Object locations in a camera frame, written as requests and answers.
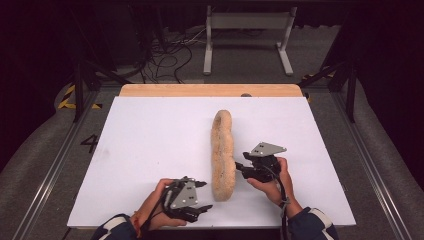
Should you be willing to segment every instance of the gray floor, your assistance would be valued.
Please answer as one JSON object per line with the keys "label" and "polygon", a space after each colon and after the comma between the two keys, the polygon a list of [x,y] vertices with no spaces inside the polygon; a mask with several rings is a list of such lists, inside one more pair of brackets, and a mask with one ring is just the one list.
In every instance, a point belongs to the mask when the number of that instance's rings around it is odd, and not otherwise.
{"label": "gray floor", "polygon": [[[298,83],[302,76],[318,71],[337,31],[338,27],[292,31],[287,48],[295,72],[292,77],[285,76],[280,64],[275,49],[280,33],[276,31],[264,31],[256,37],[240,31],[216,34],[210,76],[202,74],[205,45],[192,45],[192,59],[178,71],[178,76],[185,83],[199,84]],[[174,56],[181,64],[190,55],[182,49]],[[168,58],[163,63],[167,61],[171,64],[173,60]],[[173,68],[161,68],[160,74],[172,75]],[[140,75],[131,80],[142,82]],[[175,83],[172,77],[160,80]],[[359,82],[355,124],[347,121],[340,109],[345,92],[329,93],[326,82],[320,80],[304,92],[311,96],[311,110],[357,221],[356,226],[338,229],[341,239],[424,239],[420,228],[424,225],[423,191],[370,109]],[[52,104],[58,105],[67,87]],[[89,109],[78,124],[73,123],[74,110],[58,109],[22,144],[0,174],[1,240],[61,239],[65,235],[69,213],[92,156],[90,146],[80,143],[92,134],[101,135],[113,97],[118,93],[117,84],[105,82],[99,92],[86,93],[88,104],[101,103],[102,109]],[[89,239],[92,233],[93,230],[72,229],[66,239]],[[225,239],[216,232],[202,234],[196,238]],[[180,231],[172,238],[191,239],[193,235]]]}

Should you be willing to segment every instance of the dark blue sleeve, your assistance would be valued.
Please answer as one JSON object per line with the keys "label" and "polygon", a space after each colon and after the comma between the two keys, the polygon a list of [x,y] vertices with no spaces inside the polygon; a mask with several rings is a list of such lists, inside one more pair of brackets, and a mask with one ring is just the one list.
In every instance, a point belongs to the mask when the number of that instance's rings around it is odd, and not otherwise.
{"label": "dark blue sleeve", "polygon": [[304,208],[289,219],[288,225],[292,240],[339,239],[330,218],[316,208]]}
{"label": "dark blue sleeve", "polygon": [[125,214],[118,214],[109,219],[94,232],[91,240],[136,240],[137,233],[130,221],[130,217]]}

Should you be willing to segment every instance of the dark background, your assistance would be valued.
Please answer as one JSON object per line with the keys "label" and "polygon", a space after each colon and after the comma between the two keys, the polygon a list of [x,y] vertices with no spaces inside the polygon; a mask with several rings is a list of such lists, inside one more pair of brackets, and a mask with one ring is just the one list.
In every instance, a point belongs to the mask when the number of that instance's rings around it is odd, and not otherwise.
{"label": "dark background", "polygon": [[[73,80],[79,60],[89,59],[109,70],[140,64],[149,57],[157,16],[170,31],[184,32],[205,21],[204,6],[137,7],[131,15],[124,5],[78,5],[70,11],[50,0],[7,0],[0,9],[0,170],[55,113],[56,95]],[[416,4],[391,2],[349,15],[345,6],[317,5],[299,7],[295,20],[300,27],[345,23],[325,64],[344,60],[359,42],[358,79],[422,188],[423,10]]]}

